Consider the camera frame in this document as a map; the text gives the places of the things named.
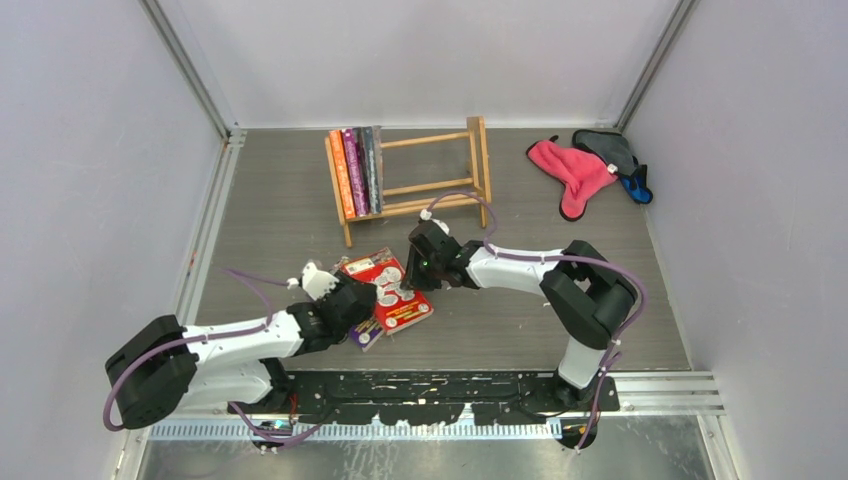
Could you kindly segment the purple book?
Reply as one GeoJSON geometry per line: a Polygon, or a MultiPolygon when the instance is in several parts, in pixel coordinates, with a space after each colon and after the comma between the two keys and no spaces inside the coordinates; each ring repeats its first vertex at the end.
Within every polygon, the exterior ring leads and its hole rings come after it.
{"type": "Polygon", "coordinates": [[[343,129],[342,140],[345,149],[348,177],[353,195],[356,216],[366,216],[369,213],[369,205],[365,192],[365,183],[355,129],[343,129]]]}
{"type": "Polygon", "coordinates": [[[375,317],[352,326],[348,332],[348,337],[362,352],[367,352],[383,335],[382,325],[375,317]]]}

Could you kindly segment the red cartoon book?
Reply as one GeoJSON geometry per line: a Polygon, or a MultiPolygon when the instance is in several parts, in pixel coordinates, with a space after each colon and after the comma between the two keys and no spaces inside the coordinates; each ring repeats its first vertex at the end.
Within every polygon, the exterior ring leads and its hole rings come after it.
{"type": "Polygon", "coordinates": [[[344,261],[341,270],[376,286],[374,315],[386,335],[398,333],[434,313],[432,304],[421,292],[402,286],[404,267],[388,247],[344,261]]]}

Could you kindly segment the floral Alcott book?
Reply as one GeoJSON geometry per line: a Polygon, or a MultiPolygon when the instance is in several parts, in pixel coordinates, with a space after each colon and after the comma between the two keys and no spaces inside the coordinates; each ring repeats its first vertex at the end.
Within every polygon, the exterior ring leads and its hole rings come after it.
{"type": "Polygon", "coordinates": [[[368,205],[370,214],[383,212],[383,159],[381,146],[381,127],[364,126],[361,128],[360,145],[362,162],[365,167],[368,205]]]}

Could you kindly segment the orange treehouse book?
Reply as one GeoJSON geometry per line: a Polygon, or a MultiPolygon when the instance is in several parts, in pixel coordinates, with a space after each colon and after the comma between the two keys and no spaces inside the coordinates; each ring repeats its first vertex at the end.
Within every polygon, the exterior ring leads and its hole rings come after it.
{"type": "Polygon", "coordinates": [[[340,130],[331,130],[329,132],[329,141],[333,168],[336,174],[336,182],[342,203],[343,215],[345,219],[352,219],[356,216],[356,207],[348,174],[347,158],[343,146],[342,132],[340,130]]]}

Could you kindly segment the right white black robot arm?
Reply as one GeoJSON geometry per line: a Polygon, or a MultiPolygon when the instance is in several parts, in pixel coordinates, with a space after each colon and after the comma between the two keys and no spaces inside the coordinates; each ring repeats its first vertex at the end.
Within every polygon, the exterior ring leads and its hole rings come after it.
{"type": "Polygon", "coordinates": [[[406,289],[503,288],[546,299],[570,337],[553,383],[567,410],[592,400],[614,341],[643,308],[643,285],[585,241],[547,252],[460,244],[435,220],[420,221],[408,240],[406,289]]]}

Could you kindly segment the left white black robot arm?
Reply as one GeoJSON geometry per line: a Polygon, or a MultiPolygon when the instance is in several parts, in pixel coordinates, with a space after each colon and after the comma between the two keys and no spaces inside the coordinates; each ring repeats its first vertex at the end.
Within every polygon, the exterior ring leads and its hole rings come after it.
{"type": "Polygon", "coordinates": [[[375,285],[317,270],[291,280],[308,300],[266,316],[217,326],[183,326],[173,314],[142,328],[105,363],[109,431],[153,425],[179,409],[229,403],[285,409],[292,397],[284,358],[343,342],[377,305],[375,285]]]}

